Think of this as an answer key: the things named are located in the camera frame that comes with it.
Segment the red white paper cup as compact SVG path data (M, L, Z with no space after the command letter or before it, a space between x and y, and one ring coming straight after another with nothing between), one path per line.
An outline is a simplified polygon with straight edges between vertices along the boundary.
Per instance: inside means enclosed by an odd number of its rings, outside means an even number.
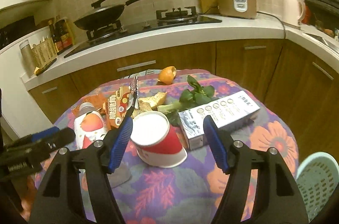
M173 168L187 158L168 118L158 111L147 111L133 119L131 141L140 159L153 167Z

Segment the orange snack wrapper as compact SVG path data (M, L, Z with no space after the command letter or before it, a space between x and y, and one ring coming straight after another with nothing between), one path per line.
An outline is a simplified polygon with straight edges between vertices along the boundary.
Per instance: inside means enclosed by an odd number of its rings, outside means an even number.
M72 113L78 116L80 105L85 102L90 102L94 108L99 111L101 116L105 115L108 130L118 128L126 115L129 102L133 100L133 93L134 91L131 89L131 86L123 85L116 91L109 92L106 96L100 93L82 97L79 105L72 109Z

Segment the peach tea plastic bottle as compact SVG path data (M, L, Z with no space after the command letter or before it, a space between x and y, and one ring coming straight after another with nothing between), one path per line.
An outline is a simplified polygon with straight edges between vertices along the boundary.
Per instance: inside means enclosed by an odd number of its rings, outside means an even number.
M74 132L77 149L85 149L96 140L105 138L105 121L92 103L84 102L80 105L78 116L74 120Z

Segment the white blue milk carton box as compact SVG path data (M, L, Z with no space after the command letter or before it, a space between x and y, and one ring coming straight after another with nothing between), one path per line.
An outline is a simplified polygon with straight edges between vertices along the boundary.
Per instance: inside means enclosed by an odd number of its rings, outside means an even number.
M203 129L203 120L206 116L211 116L218 128L232 132L245 126L250 119L254 119L259 110L260 107L245 91L238 91L205 105L180 112L181 128L189 150L207 144Z

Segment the orange peel piece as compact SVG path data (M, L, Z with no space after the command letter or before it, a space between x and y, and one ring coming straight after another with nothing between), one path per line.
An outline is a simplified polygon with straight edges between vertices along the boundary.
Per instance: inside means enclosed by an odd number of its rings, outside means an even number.
M166 92L159 92L151 97L139 98L139 108L134 110L132 118L147 111L157 110L158 106L165 103L166 97Z

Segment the floral tablecloth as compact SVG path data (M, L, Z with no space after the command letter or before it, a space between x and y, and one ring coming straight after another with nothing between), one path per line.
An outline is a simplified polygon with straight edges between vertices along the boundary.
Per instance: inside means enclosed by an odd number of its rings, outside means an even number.
M252 93L207 72L118 80L72 112L75 142L45 164L31 223L251 223L293 182L287 125Z

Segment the green bok choy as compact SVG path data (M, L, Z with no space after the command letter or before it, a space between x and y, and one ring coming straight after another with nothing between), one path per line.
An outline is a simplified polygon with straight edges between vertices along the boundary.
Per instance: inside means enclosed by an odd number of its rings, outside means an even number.
M181 124L179 118L180 112L215 100L215 88L212 85L202 86L191 75L187 76L187 83L192 87L192 90L185 89L178 101L157 107L157 111L163 113L174 127L179 127Z

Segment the orange peel cup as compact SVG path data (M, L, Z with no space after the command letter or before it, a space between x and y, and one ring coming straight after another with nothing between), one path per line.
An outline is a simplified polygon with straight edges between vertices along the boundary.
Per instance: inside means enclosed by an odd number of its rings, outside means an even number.
M158 74L158 81L166 85L173 83L174 78L176 77L176 68L174 66L169 66L161 70Z

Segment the steel thermos cup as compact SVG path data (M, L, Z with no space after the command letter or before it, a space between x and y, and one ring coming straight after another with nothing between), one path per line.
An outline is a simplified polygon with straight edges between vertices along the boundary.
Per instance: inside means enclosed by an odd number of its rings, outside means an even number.
M35 74L37 62L31 49L31 46L29 44L29 40L26 39L23 42L21 42L19 44L19 49L22 55L25 71L27 72L28 76L31 77L32 75Z

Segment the soy sauce bottle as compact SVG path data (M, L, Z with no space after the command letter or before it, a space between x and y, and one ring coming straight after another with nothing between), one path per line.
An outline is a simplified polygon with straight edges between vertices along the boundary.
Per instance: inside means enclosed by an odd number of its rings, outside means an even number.
M58 55L73 46L74 38L67 18L57 15L56 18L48 21L48 25Z

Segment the light blue plastic basket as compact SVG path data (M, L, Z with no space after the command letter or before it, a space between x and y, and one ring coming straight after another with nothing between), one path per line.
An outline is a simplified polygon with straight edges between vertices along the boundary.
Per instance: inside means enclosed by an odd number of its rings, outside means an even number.
M326 152L313 153L298 167L296 183L308 220L312 221L320 214L338 186L338 162Z

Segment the black frying pan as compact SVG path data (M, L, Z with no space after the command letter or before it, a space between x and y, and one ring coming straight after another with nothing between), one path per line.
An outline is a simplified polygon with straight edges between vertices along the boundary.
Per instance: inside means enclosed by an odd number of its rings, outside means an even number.
M97 0L91 4L93 8L81 18L74 21L77 28L85 31L98 30L116 22L123 13L126 6L140 0L127 0L124 4L102 6L105 0Z

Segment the black gas stove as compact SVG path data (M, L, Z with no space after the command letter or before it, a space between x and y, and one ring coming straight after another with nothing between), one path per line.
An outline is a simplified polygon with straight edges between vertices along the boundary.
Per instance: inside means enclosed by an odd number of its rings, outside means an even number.
M123 26L121 22L117 21L116 23L102 27L99 30L88 32L88 40L79 44L79 46L67 53L64 57L68 58L97 45L143 32L177 26L214 24L220 22L221 20L219 19L197 13L195 6L172 8L172 10L157 10L156 19L154 20L139 22L128 26Z

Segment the white electric kettle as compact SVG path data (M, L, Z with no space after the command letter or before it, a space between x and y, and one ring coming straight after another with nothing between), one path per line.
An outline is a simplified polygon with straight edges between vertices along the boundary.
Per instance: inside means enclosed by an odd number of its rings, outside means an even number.
M282 22L292 28L300 29L300 23L306 15L304 0L283 0Z

